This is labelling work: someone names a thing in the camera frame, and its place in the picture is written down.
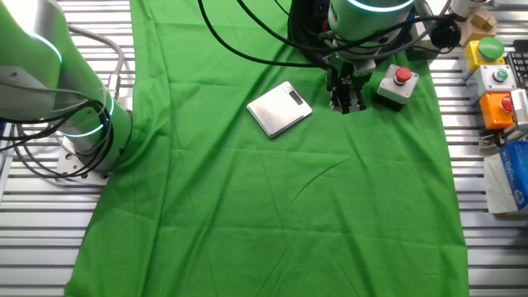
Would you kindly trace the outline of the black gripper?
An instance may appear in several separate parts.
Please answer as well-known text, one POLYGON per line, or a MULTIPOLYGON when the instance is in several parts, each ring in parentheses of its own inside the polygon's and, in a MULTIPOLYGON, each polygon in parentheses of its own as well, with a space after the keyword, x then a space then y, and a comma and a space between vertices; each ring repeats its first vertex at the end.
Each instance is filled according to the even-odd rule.
POLYGON ((375 61, 341 59, 337 55, 329 55, 324 58, 324 62, 328 66, 327 89, 331 89, 331 109, 343 115, 365 110, 362 88, 375 71, 375 61))

